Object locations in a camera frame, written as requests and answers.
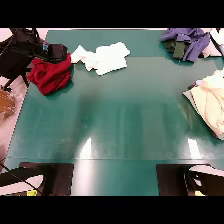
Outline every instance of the white floor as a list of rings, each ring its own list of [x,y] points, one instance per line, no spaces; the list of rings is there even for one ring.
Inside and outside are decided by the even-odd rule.
[[[48,30],[70,30],[70,29],[76,29],[76,28],[37,28],[41,39],[46,38]],[[166,30],[167,28],[144,28],[144,29]],[[8,28],[0,28],[0,41],[3,41],[10,36],[11,36],[11,31]],[[0,77],[0,85],[4,85],[6,82],[7,82],[7,79]],[[19,113],[21,111],[22,104],[23,104],[25,94],[27,91],[26,85],[24,84],[21,77],[18,77],[11,84],[11,88],[13,89],[14,94],[16,95],[16,113],[12,117],[10,117],[2,126],[0,126],[0,160],[5,158],[7,154],[8,147],[13,135],[13,131],[15,129],[16,122],[19,117]]]

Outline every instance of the dark red garment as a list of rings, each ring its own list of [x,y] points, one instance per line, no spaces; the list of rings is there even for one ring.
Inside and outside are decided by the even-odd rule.
[[[51,64],[41,59],[32,61],[34,67],[27,76],[33,84],[37,85],[43,95],[56,92],[66,86],[71,79],[71,55],[67,54],[67,59],[59,64]]]

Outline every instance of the black cable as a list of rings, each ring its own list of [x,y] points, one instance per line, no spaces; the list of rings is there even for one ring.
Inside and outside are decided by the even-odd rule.
[[[32,184],[30,184],[29,182],[27,182],[27,181],[25,181],[25,180],[22,180],[22,179],[20,179],[19,177],[17,177],[16,175],[14,175],[13,173],[11,173],[11,171],[10,171],[6,166],[4,166],[1,162],[0,162],[0,165],[1,165],[4,169],[6,169],[6,170],[8,171],[8,173],[11,174],[13,177],[15,177],[16,179],[18,179],[19,181],[22,181],[22,182],[28,184],[30,187],[32,187],[34,190],[36,190],[37,192],[39,192],[39,193],[42,195],[42,192],[41,192],[41,191],[39,191],[36,187],[34,187],[34,186],[33,186]]]

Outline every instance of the green table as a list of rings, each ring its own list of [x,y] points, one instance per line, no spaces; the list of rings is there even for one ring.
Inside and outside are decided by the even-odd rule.
[[[49,31],[47,40],[69,52],[121,41],[131,51],[128,66],[98,76],[76,64],[72,84],[47,97],[31,84],[6,166],[74,163],[72,195],[158,195],[158,163],[209,162],[224,169],[224,142],[182,95],[221,69],[222,59],[174,60],[160,43],[163,32]]]

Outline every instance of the purple-blue garment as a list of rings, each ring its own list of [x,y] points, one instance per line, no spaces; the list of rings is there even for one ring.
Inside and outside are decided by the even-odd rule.
[[[169,28],[161,37],[161,41],[176,40],[191,43],[183,61],[193,61],[198,59],[200,53],[208,46],[210,42],[210,33],[204,33],[200,28]]]

